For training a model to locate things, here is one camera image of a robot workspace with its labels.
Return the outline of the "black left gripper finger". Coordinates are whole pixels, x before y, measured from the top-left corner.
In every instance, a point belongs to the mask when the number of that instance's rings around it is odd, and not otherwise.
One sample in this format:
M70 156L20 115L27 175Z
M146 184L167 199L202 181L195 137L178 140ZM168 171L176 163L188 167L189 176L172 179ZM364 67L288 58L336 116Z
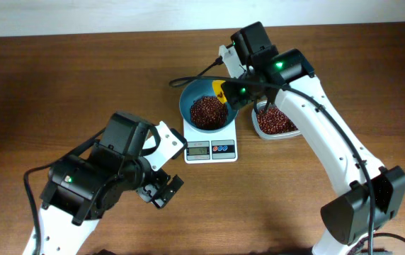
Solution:
M169 183L161 187L152 198L152 203L157 209L164 208L168 202L177 194L179 189L184 184L184 181L175 175Z
M147 184L139 187L135 192L146 203L161 200L162 187L155 184Z

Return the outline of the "yellow plastic scoop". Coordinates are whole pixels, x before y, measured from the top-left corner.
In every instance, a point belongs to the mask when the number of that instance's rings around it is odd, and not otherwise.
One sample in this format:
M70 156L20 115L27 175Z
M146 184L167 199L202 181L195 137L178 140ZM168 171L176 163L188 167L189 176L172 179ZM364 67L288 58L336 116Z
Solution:
M220 103L225 104L227 102L227 99L226 99L223 89L222 89L223 83L224 83L224 81L222 81L222 80L214 80L212 82L212 89L215 93L217 100Z

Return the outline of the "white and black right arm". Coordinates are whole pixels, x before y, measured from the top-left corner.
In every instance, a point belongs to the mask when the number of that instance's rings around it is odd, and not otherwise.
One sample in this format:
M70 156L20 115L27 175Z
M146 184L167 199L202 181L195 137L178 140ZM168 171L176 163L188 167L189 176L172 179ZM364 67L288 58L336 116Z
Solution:
M297 49L278 52L262 23L231 36L232 77L222 90L240 109L265 97L297 127L322 163L337 197L321 208L325 225L312 254L373 253L376 231L398 213L405 172L388 169L353 134L324 92L313 66Z

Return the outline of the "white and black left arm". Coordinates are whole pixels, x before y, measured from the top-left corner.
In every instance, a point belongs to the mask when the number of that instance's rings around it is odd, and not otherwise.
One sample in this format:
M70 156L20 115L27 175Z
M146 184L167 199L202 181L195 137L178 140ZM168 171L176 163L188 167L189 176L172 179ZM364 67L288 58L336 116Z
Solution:
M76 254L104 213L126 191L162 209L183 185L163 165L188 146L164 122L116 112L107 126L58 160L46 165L48 181L36 205L28 177L25 191L34 228L25 254Z

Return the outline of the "red beans in bowl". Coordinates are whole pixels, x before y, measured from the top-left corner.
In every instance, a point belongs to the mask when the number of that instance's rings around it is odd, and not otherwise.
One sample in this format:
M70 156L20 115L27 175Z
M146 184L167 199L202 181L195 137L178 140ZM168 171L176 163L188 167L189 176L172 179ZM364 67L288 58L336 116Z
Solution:
M201 130L220 129L227 121L228 108L215 96L202 96L190 107L190 120Z

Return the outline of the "white digital kitchen scale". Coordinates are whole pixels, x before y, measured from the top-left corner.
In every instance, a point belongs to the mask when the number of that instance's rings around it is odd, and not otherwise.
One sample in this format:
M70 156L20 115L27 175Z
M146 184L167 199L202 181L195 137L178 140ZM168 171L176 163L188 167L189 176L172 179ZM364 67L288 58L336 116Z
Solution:
M184 152L187 164L225 163L238 159L234 120L219 130L200 130L184 120L183 131L188 142Z

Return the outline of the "clear plastic bean container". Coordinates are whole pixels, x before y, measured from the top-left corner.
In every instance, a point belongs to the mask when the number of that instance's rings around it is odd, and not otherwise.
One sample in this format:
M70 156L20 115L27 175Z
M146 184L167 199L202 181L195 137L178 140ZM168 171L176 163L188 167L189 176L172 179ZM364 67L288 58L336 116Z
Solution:
M255 111L255 109L253 109L252 113L251 113L251 119L252 119L254 130L256 131L256 133L258 134L258 136L260 138L262 138L264 140L282 140L282 139L287 139L287 138L291 138L291 137L296 137L301 134L301 132L298 129L297 129L297 131L286 132L283 134L276 134L276 135L267 135L264 132L262 132L258 126L256 116L259 114L259 112L261 110L265 110L266 104L267 104L267 101L261 101L261 102L257 103L256 104L257 111ZM278 108L278 107L273 104L270 104L268 109L269 108Z

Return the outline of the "red beans in container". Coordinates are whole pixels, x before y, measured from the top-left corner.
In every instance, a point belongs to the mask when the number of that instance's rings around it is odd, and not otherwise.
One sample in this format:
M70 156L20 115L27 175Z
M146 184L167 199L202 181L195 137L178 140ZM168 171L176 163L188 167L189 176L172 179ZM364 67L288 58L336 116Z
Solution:
M277 108L261 110L256 119L260 130L267 135L297 131L295 124Z

